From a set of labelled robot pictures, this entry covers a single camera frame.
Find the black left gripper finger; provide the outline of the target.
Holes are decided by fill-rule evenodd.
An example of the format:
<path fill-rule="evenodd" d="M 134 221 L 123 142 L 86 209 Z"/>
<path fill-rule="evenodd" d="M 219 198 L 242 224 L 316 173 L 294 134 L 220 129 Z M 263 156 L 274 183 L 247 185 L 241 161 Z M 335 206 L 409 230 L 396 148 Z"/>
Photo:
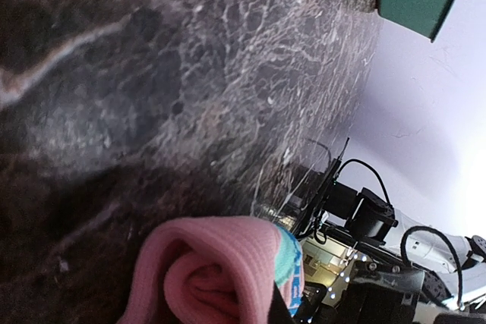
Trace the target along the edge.
<path fill-rule="evenodd" d="M 273 286 L 273 296 L 267 317 L 268 324 L 296 324 L 277 285 Z"/>

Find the pink patterned sock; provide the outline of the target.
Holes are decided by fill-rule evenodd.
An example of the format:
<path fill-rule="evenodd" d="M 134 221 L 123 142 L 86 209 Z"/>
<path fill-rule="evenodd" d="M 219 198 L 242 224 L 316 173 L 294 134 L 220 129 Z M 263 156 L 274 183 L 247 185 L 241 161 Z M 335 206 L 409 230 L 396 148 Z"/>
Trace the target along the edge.
<path fill-rule="evenodd" d="M 140 249 L 120 323 L 267 323 L 277 285 L 292 317 L 303 253 L 284 228 L 250 216 L 162 223 Z"/>

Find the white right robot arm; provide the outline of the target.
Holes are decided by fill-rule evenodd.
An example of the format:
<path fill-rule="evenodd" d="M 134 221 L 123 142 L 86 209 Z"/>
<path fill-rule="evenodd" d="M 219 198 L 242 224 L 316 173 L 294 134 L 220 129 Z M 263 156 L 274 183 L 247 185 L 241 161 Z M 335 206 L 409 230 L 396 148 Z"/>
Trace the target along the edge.
<path fill-rule="evenodd" d="M 343 170 L 356 164 L 368 169 L 382 190 L 356 190 L 339 182 Z M 324 234 L 343 239 L 381 263 L 424 272 L 421 296 L 427 303 L 463 313 L 485 315 L 485 239 L 446 234 L 420 223 L 392 204 L 382 177 L 359 159 L 333 159 L 324 212 L 342 219 Z"/>

